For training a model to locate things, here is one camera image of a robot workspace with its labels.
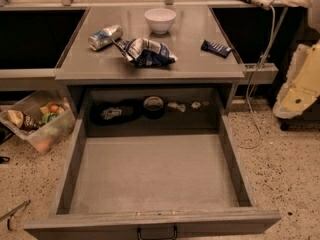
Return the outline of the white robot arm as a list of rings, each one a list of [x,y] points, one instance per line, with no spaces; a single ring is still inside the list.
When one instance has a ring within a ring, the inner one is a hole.
[[[308,26],[320,33],[320,0],[280,0],[283,4],[307,8]],[[299,44],[273,106],[281,119],[300,116],[320,96],[320,41],[311,47]]]

